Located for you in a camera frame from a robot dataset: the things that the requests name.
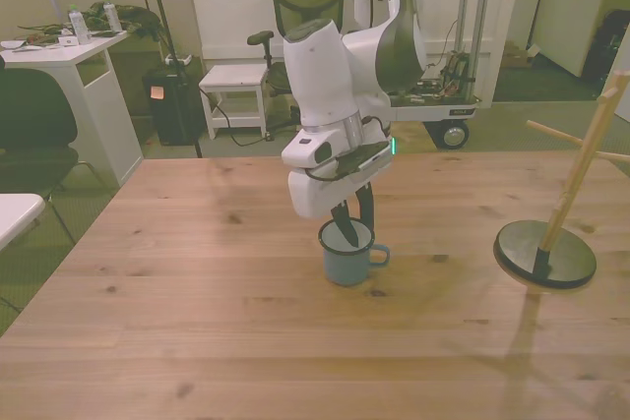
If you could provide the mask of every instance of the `chair leg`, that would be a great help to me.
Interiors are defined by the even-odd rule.
[[[9,309],[17,312],[18,314],[22,313],[22,310],[23,310],[22,307],[18,307],[17,305],[12,304],[10,300],[5,299],[2,296],[0,296],[0,304],[5,307],[8,307]]]
[[[107,193],[107,195],[110,196],[110,197],[114,197],[114,195],[109,192],[109,188],[107,187],[105,182],[100,178],[100,176],[96,172],[96,169],[95,169],[94,166],[89,164],[87,161],[79,161],[77,163],[77,166],[86,166],[90,170],[90,172],[92,173],[92,176],[94,176],[94,178],[98,181],[98,183],[100,184],[100,187],[102,187],[103,190]]]
[[[68,229],[68,226],[66,225],[66,222],[63,221],[63,218],[61,217],[61,215],[59,214],[59,211],[57,210],[57,207],[52,203],[52,197],[48,196],[48,204],[50,205],[50,208],[52,209],[52,211],[55,213],[55,216],[57,217],[57,220],[59,220],[59,223],[61,224],[61,227],[63,228],[63,231],[66,233],[66,236],[68,236],[68,239],[70,241],[72,241],[72,245],[76,245],[77,242],[75,241],[74,237],[72,236],[72,233],[70,233],[70,230]]]

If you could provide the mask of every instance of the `wooden mug stand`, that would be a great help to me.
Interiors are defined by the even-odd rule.
[[[630,71],[613,74],[611,88],[598,99],[597,112],[583,140],[536,122],[528,122],[531,128],[582,148],[549,223],[515,221],[497,235],[494,253],[505,270],[529,282],[559,289],[579,287],[595,275],[595,254],[580,237],[563,229],[562,225],[595,157],[630,162],[630,156],[598,151],[628,83]]]

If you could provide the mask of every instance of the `cart wheel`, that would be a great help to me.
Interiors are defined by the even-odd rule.
[[[426,125],[433,143],[441,150],[459,150],[471,136],[469,126],[464,120],[443,120]]]

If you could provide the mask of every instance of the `black round base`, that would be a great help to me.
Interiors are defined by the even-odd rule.
[[[598,268],[589,245],[563,229],[552,251],[542,254],[538,245],[546,228],[546,222],[533,220],[505,226],[494,242],[497,261],[505,270],[544,287],[573,289],[589,282]]]

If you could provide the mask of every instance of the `white stool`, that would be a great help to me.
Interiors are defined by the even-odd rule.
[[[218,96],[219,107],[229,117],[229,124],[233,128],[259,128],[265,137],[267,135],[267,120],[265,118],[265,99],[263,97],[263,83],[267,76],[266,64],[234,64],[215,66],[199,84],[201,90]],[[258,113],[254,112],[253,100],[250,98],[227,98],[227,92],[256,92]],[[215,129],[227,128],[227,120],[218,108],[211,110],[208,98],[201,94],[208,122],[208,134],[211,140],[217,135]]]

